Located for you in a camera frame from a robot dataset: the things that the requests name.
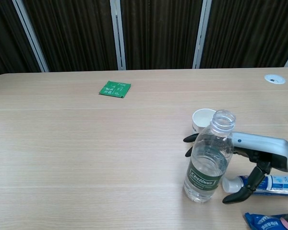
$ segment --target toothpaste cap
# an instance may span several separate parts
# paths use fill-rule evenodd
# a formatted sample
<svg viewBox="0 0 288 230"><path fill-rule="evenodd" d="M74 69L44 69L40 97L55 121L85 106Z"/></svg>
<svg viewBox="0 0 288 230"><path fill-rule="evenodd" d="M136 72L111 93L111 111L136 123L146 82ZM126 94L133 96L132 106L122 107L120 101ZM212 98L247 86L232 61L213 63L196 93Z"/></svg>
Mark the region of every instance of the toothpaste cap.
<svg viewBox="0 0 288 230"><path fill-rule="evenodd" d="M236 193L243 187L243 182L240 177L236 176L229 180L226 177L222 179L222 187L226 193Z"/></svg>

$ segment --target water bottle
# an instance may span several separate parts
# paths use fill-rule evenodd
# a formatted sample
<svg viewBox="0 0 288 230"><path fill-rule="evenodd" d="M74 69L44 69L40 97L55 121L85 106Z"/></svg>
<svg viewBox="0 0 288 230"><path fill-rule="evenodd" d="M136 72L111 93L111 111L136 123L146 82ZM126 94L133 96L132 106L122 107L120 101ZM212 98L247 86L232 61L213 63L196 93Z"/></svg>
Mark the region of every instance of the water bottle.
<svg viewBox="0 0 288 230"><path fill-rule="evenodd" d="M235 121L233 113L218 110L198 135L183 186L189 199L198 203L211 199L234 151Z"/></svg>

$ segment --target plastic bottle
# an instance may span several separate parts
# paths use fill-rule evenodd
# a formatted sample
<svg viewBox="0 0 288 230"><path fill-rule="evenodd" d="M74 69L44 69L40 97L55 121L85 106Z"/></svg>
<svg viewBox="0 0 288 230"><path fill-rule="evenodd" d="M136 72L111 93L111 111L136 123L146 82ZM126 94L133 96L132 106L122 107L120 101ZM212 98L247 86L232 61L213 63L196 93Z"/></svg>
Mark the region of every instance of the plastic bottle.
<svg viewBox="0 0 288 230"><path fill-rule="evenodd" d="M231 112L218 110L198 135L183 186L191 200L203 203L215 192L233 154L235 121Z"/></svg>
<svg viewBox="0 0 288 230"><path fill-rule="evenodd" d="M222 186L226 193L236 193L248 182L248 176L236 176L229 180L223 178ZM288 196L288 176L272 176L268 175L258 185L256 195L281 195Z"/></svg>

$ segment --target brown curtain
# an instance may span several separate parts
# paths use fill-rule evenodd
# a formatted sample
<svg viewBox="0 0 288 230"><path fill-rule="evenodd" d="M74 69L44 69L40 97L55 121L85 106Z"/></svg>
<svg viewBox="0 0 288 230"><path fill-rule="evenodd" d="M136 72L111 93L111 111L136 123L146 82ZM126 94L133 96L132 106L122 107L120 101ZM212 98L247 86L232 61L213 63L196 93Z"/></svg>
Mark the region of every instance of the brown curtain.
<svg viewBox="0 0 288 230"><path fill-rule="evenodd" d="M192 68L202 0L121 0L127 69Z"/></svg>
<svg viewBox="0 0 288 230"><path fill-rule="evenodd" d="M116 70L109 0L23 0L50 71Z"/></svg>
<svg viewBox="0 0 288 230"><path fill-rule="evenodd" d="M288 0L212 1L201 68L283 67Z"/></svg>
<svg viewBox="0 0 288 230"><path fill-rule="evenodd" d="M11 0L0 0L0 74L40 72Z"/></svg>

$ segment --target wooden table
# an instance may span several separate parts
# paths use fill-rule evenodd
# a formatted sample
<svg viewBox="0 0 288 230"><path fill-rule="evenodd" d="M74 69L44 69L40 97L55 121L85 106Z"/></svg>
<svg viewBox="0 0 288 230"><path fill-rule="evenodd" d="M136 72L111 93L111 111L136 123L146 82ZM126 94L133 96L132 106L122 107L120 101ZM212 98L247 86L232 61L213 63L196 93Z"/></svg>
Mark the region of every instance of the wooden table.
<svg viewBox="0 0 288 230"><path fill-rule="evenodd" d="M108 80L132 87L98 95ZM288 197L223 205L220 187L205 204L186 197L182 139L199 108L288 140L288 68L1 75L0 229L246 229L245 212L288 213ZM234 156L227 175L253 167Z"/></svg>

